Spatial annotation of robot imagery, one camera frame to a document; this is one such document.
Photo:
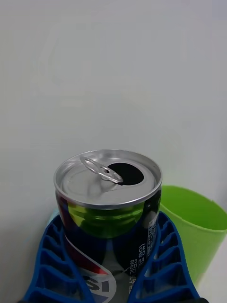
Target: green cup rim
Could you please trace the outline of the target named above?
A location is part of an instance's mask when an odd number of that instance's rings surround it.
[[[187,190],[187,191],[191,191],[191,192],[193,192],[193,193],[195,193],[195,194],[197,194],[197,195],[199,195],[199,196],[201,196],[201,197],[203,197],[203,198],[209,200],[210,202],[215,203],[216,207],[218,207],[221,211],[223,211],[223,212],[225,213],[225,215],[226,215],[226,218],[227,218],[227,212],[226,212],[219,204],[217,204],[214,200],[210,200],[210,199],[207,198],[206,196],[197,193],[197,192],[194,191],[194,190],[191,190],[191,189],[188,189],[188,188],[185,188],[185,187],[176,186],[176,185],[168,185],[168,184],[164,184],[162,187],[175,187],[175,188],[181,188],[181,189],[185,189],[185,190]],[[179,215],[173,213],[173,212],[172,212],[171,210],[169,210],[166,206],[164,206],[164,205],[162,204],[162,202],[161,202],[161,205],[162,205],[162,208],[166,209],[172,216],[174,216],[174,217],[176,217],[176,218],[182,220],[184,223],[186,223],[186,224],[188,224],[188,225],[190,225],[190,226],[192,226],[192,227],[196,227],[197,229],[204,230],[204,231],[207,231],[207,232],[213,232],[213,233],[224,233],[224,232],[226,232],[226,233],[227,233],[227,228],[226,228],[226,229],[223,229],[223,230],[214,230],[214,229],[202,227],[202,226],[196,225],[196,224],[194,224],[194,223],[191,223],[191,222],[189,222],[189,221],[183,219],[183,218],[180,217]]]

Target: can lid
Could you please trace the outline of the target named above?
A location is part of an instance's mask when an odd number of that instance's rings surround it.
[[[57,192],[88,208],[117,209],[143,202],[161,187],[162,173],[148,157],[98,150],[65,161],[54,174]]]

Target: aluminum can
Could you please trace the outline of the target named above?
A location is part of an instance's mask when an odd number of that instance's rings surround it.
[[[141,154],[98,150],[54,174],[67,252],[96,303],[125,303],[152,252],[162,173]]]

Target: pull tab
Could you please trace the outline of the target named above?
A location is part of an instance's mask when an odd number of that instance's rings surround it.
[[[84,156],[80,156],[80,161],[86,166],[86,168],[95,174],[100,175],[105,180],[112,181],[116,184],[123,183],[122,177],[112,169]]]

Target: white wall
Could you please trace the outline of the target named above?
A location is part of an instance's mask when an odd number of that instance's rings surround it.
[[[26,290],[53,173],[122,148],[226,203],[225,0],[0,2],[0,298]]]

